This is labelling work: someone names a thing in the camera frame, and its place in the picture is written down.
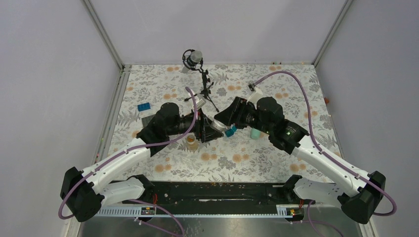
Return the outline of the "teal pill organizer box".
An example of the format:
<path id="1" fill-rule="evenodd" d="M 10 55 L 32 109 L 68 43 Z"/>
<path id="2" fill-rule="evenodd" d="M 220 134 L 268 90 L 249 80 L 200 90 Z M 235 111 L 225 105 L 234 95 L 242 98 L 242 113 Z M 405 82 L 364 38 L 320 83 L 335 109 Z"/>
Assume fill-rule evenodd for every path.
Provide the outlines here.
<path id="1" fill-rule="evenodd" d="M 229 129 L 225 130 L 225 135 L 226 137 L 231 137 L 235 134 L 236 131 L 237 131 L 237 128 L 233 125 Z"/>

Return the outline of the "white pill bottle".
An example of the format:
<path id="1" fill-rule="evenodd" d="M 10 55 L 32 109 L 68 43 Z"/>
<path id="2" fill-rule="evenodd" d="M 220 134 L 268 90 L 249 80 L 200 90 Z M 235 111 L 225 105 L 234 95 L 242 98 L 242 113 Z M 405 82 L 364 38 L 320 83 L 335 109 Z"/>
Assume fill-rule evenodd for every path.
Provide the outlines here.
<path id="1" fill-rule="evenodd" d="M 221 123 L 221 122 L 219 122 L 215 119 L 212 121 L 211 125 L 214 129 L 216 129 L 220 132 L 225 132 L 228 129 L 227 126 L 225 126 L 223 123 Z"/>

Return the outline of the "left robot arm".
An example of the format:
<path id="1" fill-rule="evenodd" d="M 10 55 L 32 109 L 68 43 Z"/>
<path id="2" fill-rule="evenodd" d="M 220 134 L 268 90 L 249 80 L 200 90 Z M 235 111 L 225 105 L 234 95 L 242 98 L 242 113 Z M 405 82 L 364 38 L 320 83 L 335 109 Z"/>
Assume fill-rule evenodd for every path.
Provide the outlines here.
<path id="1" fill-rule="evenodd" d="M 62 209 L 67 206 L 70 218 L 84 222 L 93 217 L 106 204 L 126 199 L 138 199 L 147 203 L 153 198 L 153 190 L 140 178 L 112 183 L 123 171 L 135 163 L 148 159 L 168 144 L 170 136 L 182 139 L 193 133 L 202 143 L 223 137 L 225 125 L 206 116 L 201 109 L 181 116 L 175 103 L 165 103 L 151 121 L 122 149 L 105 160 L 78 170 L 68 169 L 64 174 L 60 197 Z"/>

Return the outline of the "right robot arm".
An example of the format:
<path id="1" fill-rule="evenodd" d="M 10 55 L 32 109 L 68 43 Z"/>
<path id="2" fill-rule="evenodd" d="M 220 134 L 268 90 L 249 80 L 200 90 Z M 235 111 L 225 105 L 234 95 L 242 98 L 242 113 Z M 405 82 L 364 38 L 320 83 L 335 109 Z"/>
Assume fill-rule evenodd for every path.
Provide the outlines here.
<path id="1" fill-rule="evenodd" d="M 309 199 L 339 207 L 343 213 L 360 224 L 367 224 L 383 198 L 386 177 L 379 171 L 367 172 L 335 154 L 312 138 L 302 126 L 285 118 L 283 107 L 272 97 L 263 97 L 256 104 L 236 97 L 215 120 L 237 129 L 251 127 L 268 134 L 277 149 L 300 158 L 325 174 L 333 185 L 298 178 L 285 187 L 284 199 L 296 203 Z"/>

